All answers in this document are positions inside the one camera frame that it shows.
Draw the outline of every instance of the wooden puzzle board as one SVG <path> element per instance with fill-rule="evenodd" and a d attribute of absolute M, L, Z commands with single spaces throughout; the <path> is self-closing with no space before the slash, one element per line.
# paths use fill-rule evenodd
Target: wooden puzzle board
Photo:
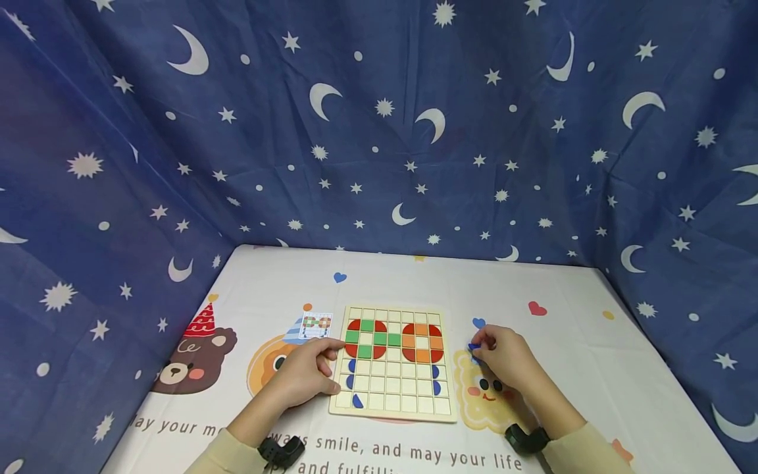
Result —
<path fill-rule="evenodd" d="M 456 422 L 452 351 L 441 312 L 347 306 L 329 412 L 370 418 Z"/>

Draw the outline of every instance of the beige sleeve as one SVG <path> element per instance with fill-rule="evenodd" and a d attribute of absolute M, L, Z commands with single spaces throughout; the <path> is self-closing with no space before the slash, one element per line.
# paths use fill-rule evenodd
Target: beige sleeve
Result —
<path fill-rule="evenodd" d="M 257 449 L 224 428 L 184 474 L 262 474 L 266 464 Z"/>
<path fill-rule="evenodd" d="M 554 474 L 634 474 L 590 423 L 542 450 Z"/>

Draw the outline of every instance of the blue backdrop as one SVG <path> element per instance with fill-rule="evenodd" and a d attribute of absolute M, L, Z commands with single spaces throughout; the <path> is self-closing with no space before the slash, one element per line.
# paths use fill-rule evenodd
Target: blue backdrop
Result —
<path fill-rule="evenodd" d="M 758 469 L 755 2 L 0 5 L 0 467 L 96 472 L 260 243 L 601 268 Z"/>

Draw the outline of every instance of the yellow cartoon character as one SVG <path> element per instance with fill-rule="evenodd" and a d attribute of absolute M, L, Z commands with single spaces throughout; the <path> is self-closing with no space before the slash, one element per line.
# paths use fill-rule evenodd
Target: yellow cartoon character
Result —
<path fill-rule="evenodd" d="M 453 354 L 456 396 L 463 422 L 471 429 L 489 428 L 502 435 L 518 423 L 529 433 L 537 420 L 519 392 L 500 380 L 486 366 L 476 363 L 467 350 Z"/>

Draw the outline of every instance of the white dot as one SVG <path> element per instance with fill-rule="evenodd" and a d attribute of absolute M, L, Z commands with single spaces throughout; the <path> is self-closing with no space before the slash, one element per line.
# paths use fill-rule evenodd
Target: white dot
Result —
<path fill-rule="evenodd" d="M 40 377 L 44 377 L 48 372 L 50 372 L 50 364 L 47 362 L 43 362 L 37 366 L 37 375 Z"/>
<path fill-rule="evenodd" d="M 8 464 L 3 474 L 16 474 L 16 472 L 23 466 L 23 459 L 16 459 L 14 462 Z"/>

